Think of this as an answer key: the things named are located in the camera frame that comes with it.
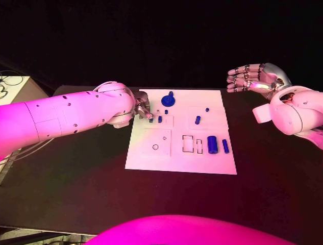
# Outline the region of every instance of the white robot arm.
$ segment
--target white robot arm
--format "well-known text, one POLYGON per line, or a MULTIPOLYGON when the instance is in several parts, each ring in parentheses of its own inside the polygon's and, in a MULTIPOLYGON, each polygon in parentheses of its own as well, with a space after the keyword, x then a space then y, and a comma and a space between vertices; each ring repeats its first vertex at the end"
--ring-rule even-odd
POLYGON ((309 139, 323 149, 323 93, 293 86, 286 73, 272 63, 236 68, 227 80, 229 92, 252 90, 270 100, 255 108, 257 122, 273 120, 285 134, 309 139))
POLYGON ((105 124, 122 128, 139 114, 154 118, 148 94, 118 82, 95 91, 0 106, 0 161, 20 148, 105 124))

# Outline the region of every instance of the black tabletop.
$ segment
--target black tabletop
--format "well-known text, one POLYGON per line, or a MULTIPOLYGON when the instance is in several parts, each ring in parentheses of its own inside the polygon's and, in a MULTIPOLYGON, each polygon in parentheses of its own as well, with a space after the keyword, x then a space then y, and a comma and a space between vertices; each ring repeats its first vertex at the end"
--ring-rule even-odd
MULTIPOLYGON (((63 86, 57 94, 92 89, 63 86)), ((185 214, 323 244, 323 152, 273 123, 257 124, 259 94, 223 91, 223 98, 239 175, 125 169, 132 125, 106 125, 14 163, 0 226, 99 234, 132 219, 185 214)))

